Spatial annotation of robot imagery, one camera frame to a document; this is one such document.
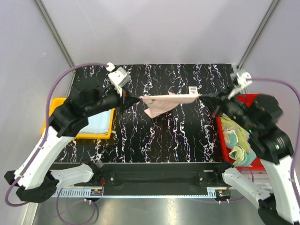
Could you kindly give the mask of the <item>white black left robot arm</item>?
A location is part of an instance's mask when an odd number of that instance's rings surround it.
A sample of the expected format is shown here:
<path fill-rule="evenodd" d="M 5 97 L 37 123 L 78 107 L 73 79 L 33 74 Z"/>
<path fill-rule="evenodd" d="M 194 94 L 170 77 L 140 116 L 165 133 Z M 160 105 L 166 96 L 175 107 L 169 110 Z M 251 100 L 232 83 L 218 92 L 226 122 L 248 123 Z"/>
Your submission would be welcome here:
<path fill-rule="evenodd" d="M 60 152 L 88 125 L 89 117 L 118 109 L 123 112 L 140 99 L 125 88 L 130 75 L 125 69 L 106 64 L 110 85 L 102 89 L 95 77 L 83 80 L 70 89 L 69 96 L 53 112 L 46 112 L 43 135 L 26 161 L 15 171 L 7 171 L 5 180 L 16 188 L 20 202 L 42 203 L 57 190 L 86 183 L 92 186 L 101 181 L 100 163 L 84 162 L 63 170 L 51 170 Z"/>

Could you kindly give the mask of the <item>pink towel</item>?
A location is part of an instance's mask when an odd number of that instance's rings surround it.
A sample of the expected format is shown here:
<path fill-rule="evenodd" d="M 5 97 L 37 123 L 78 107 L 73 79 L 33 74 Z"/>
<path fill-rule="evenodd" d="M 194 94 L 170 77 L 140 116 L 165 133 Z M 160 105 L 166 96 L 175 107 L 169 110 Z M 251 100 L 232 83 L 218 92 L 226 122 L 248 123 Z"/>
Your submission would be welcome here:
<path fill-rule="evenodd" d="M 180 104 L 190 104 L 200 96 L 200 94 L 174 94 L 169 92 L 168 95 L 140 96 L 140 99 L 148 107 L 145 113 L 153 119 Z"/>

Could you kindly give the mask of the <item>light blue towel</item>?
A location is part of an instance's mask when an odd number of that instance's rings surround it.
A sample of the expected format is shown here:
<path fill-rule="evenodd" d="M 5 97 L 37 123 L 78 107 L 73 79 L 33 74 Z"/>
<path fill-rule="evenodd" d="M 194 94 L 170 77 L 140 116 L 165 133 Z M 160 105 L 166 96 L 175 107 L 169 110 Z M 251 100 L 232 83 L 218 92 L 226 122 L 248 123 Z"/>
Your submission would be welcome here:
<path fill-rule="evenodd" d="M 106 135 L 109 132 L 112 110 L 88 118 L 88 125 L 79 131 L 83 135 Z"/>

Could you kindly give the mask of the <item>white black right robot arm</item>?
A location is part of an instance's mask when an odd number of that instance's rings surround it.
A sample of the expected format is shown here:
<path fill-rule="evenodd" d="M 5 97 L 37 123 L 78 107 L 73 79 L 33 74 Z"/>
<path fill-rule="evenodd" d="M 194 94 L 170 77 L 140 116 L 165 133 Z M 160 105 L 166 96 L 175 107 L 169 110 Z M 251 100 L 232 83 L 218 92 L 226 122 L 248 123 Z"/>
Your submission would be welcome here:
<path fill-rule="evenodd" d="M 249 144 L 260 159 L 272 191 L 260 188 L 229 162 L 215 166 L 210 178 L 229 185 L 247 198 L 267 225 L 297 225 L 300 222 L 300 193 L 295 174 L 296 151 L 289 136 L 277 126 L 283 111 L 274 96 L 258 94 L 250 105 L 238 96 L 253 79 L 239 70 L 231 74 L 233 86 L 200 96 L 213 117 L 227 115 L 249 133 Z"/>

